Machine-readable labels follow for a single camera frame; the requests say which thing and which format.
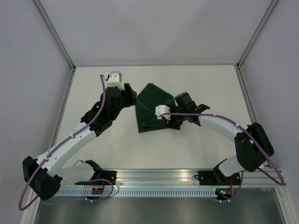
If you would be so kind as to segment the dark green cloth napkin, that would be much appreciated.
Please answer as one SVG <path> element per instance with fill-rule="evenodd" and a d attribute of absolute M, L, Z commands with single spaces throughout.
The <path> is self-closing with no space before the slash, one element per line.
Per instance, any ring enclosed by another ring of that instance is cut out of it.
<path fill-rule="evenodd" d="M 136 98 L 135 114 L 139 133 L 167 128 L 166 121 L 157 119 L 155 114 L 159 105 L 175 105 L 174 97 L 153 83 L 148 83 Z"/>

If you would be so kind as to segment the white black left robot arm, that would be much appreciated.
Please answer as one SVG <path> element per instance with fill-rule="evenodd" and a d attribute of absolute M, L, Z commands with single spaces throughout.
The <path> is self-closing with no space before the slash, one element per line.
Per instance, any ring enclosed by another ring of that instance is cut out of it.
<path fill-rule="evenodd" d="M 99 137 L 112 126 L 121 110 L 136 104 L 137 93 L 128 83 L 108 84 L 100 100 L 85 113 L 70 135 L 36 158 L 26 157 L 22 162 L 26 188 L 31 188 L 43 201 L 52 198 L 67 185 L 88 181 L 101 182 L 100 167 L 88 160 L 78 168 L 63 165 L 83 146 Z"/>

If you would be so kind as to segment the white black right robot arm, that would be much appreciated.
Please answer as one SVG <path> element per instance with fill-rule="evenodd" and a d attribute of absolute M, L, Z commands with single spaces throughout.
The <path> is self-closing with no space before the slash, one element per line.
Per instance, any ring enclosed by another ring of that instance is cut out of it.
<path fill-rule="evenodd" d="M 273 146 L 264 128 L 254 122 L 238 123 L 225 118 L 205 104 L 196 105 L 190 95 L 183 92 L 175 97 L 176 105 L 159 105 L 155 114 L 164 119 L 166 126 L 179 130 L 183 122 L 209 128 L 226 137 L 235 145 L 235 155 L 213 168 L 213 178 L 225 184 L 232 175 L 241 171 L 256 171 L 274 154 Z"/>

